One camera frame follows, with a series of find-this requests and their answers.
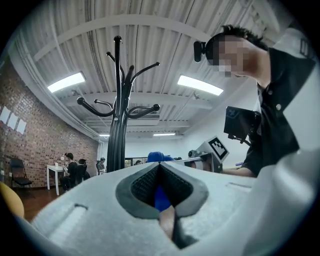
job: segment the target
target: ceiling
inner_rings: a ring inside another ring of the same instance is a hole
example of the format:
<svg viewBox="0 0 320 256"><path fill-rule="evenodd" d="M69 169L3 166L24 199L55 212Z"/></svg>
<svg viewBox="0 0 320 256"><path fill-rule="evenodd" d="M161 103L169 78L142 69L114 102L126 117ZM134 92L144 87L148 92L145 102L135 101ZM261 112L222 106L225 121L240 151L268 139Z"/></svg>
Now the ceiling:
<svg viewBox="0 0 320 256"><path fill-rule="evenodd" d="M147 120L129 121L127 136L151 138L153 133L160 132L183 135L245 81L245 78L225 77L206 61L194 62L194 41L207 41L226 24L240 25L263 35L271 23L266 15L261 17L257 13L253 2L44 1L21 25L16 49L33 80L27 86L69 124L94 138L109 132L111 119L95 116L76 100L83 96L98 111L109 111L106 106L94 104L94 99L114 101L115 65L106 52L114 53L114 37L121 36L120 64L125 73L130 65L137 72L160 62L160 66L135 80L130 97L130 107L159 104L160 110L147 116ZM47 89L77 72L84 74L84 83L55 93ZM224 92L215 96L177 85L180 75L215 85Z"/></svg>

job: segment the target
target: fluorescent light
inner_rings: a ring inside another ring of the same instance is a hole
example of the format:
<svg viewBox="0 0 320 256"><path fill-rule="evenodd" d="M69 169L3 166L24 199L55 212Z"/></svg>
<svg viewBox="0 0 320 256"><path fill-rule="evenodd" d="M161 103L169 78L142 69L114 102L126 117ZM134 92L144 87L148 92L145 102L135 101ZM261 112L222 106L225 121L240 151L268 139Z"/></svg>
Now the fluorescent light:
<svg viewBox="0 0 320 256"><path fill-rule="evenodd" d="M224 91L224 90L222 90L212 84L202 82L200 80L197 80L197 79L194 79L191 77L187 77L184 75L180 76L179 81L178 81L178 85L191 87L191 88L205 91L205 92L217 95L217 96L219 96Z"/></svg>
<svg viewBox="0 0 320 256"><path fill-rule="evenodd" d="M176 135L175 133L156 133L153 136L172 136Z"/></svg>
<svg viewBox="0 0 320 256"><path fill-rule="evenodd" d="M76 73L49 85L48 89L50 92L54 93L68 86L73 86L79 83L83 83L84 81L85 79L83 75L81 73Z"/></svg>

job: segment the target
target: chair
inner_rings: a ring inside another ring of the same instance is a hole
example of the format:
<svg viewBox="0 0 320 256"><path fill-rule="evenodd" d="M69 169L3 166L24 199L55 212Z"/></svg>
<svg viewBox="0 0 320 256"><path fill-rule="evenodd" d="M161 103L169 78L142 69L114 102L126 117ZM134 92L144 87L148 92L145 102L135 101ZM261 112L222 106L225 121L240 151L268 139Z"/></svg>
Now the chair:
<svg viewBox="0 0 320 256"><path fill-rule="evenodd" d="M10 169L12 173L11 177L11 187L13 187L13 182L17 183L21 187L25 187L26 185L32 184L32 181L28 179L27 174L26 174L26 169L24 166L24 162L19 159L19 158L12 158L10 160ZM21 169L23 170L24 176L16 176L16 174L21 173Z"/></svg>
<svg viewBox="0 0 320 256"><path fill-rule="evenodd" d="M80 184L81 182L84 181L84 177L87 171L87 166L86 165L82 165L79 164L76 168L75 168L75 185Z"/></svg>
<svg viewBox="0 0 320 256"><path fill-rule="evenodd" d="M100 175L100 172L99 172L99 168L98 168L98 164L99 164L99 160L96 161L96 164L95 164L95 167L96 167L96 175Z"/></svg>

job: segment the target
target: red brick wall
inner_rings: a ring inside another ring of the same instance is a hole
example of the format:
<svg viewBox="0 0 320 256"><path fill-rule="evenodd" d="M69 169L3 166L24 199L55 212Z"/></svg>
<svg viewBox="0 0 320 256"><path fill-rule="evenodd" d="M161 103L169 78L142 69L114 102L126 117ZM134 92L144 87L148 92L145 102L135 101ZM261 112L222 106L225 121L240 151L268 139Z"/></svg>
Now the red brick wall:
<svg viewBox="0 0 320 256"><path fill-rule="evenodd" d="M26 122L22 135L0 121L0 162L7 184L11 182L9 161L13 157L23 160L32 187L47 186L47 165L60 165L64 153L73 153L77 162L88 159L87 171L91 176L95 174L98 142L66 124L42 104L24 85L9 58L0 69L0 113L4 106L18 117L15 129L20 119ZM55 184L53 174L51 185Z"/></svg>

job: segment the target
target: person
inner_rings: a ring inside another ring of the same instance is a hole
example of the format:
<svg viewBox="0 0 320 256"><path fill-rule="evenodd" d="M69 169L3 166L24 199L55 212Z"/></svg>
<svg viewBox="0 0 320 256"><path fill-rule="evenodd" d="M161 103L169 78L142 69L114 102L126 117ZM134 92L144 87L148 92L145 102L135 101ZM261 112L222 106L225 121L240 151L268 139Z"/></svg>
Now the person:
<svg viewBox="0 0 320 256"><path fill-rule="evenodd" d="M65 162L65 165L62 165L65 176L60 178L60 184L64 191L71 189L76 182L76 168L77 163L74 161L74 155L72 153L64 154L69 162Z"/></svg>
<svg viewBox="0 0 320 256"><path fill-rule="evenodd" d="M142 165L142 162L140 160L137 160L134 165L135 166Z"/></svg>
<svg viewBox="0 0 320 256"><path fill-rule="evenodd" d="M98 171L105 169L105 165L104 165L105 161L106 159L104 157L100 158L100 161L96 164L96 168L98 169Z"/></svg>
<svg viewBox="0 0 320 256"><path fill-rule="evenodd" d="M238 170L224 169L222 173L257 177L263 167L274 165L283 156L299 149L283 111L304 85L315 62L309 57L309 52L306 53L302 48L298 50L298 56L285 52L291 44L290 40L283 50L268 48L262 42L262 37L243 27L222 27L223 32L210 40L207 60L213 66L224 67L225 71L236 77L254 79L261 114L259 128L249 137L251 146L242 167ZM296 22L286 32L301 35L297 45L302 47L305 39Z"/></svg>

